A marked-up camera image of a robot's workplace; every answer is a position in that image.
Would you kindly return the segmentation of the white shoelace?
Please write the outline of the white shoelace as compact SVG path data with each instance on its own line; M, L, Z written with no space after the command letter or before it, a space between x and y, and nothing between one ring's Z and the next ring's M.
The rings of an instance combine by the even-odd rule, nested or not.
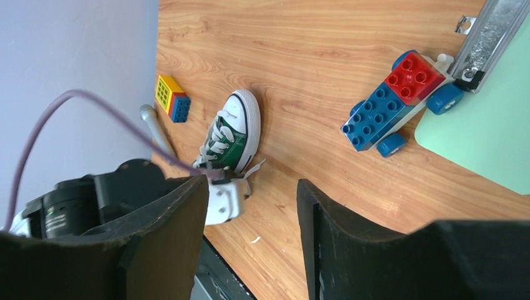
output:
M247 122L241 112L220 110L213 119L192 166L204 168L211 163L215 168L228 168L235 174L248 178L264 164L261 161L248 168L257 152L260 135L261 127L256 120Z

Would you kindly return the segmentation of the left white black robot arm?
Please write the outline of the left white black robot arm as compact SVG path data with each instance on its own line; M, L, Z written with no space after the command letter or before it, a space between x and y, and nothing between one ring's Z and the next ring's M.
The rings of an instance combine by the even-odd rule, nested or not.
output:
M57 183L29 201L9 231L37 239L80 236L164 197L186 181L165 178L151 161L128 160L113 172Z

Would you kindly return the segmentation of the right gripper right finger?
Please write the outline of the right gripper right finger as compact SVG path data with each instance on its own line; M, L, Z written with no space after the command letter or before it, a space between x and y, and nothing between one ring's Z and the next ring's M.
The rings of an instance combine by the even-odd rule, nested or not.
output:
M529 222L438 220L403 234L297 184L310 299L528 299Z

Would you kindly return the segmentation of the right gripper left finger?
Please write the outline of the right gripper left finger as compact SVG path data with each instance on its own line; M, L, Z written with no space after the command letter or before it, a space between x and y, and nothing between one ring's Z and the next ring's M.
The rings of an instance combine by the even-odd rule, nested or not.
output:
M208 206L204 175L82 236L1 234L2 299L189 299Z

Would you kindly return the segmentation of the green canvas sneaker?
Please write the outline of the green canvas sneaker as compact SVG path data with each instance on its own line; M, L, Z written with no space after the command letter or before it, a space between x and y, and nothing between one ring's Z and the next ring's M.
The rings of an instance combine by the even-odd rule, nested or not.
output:
M221 164L243 172L257 153L261 137L261 113L254 94L238 89L227 98L208 129L192 166Z

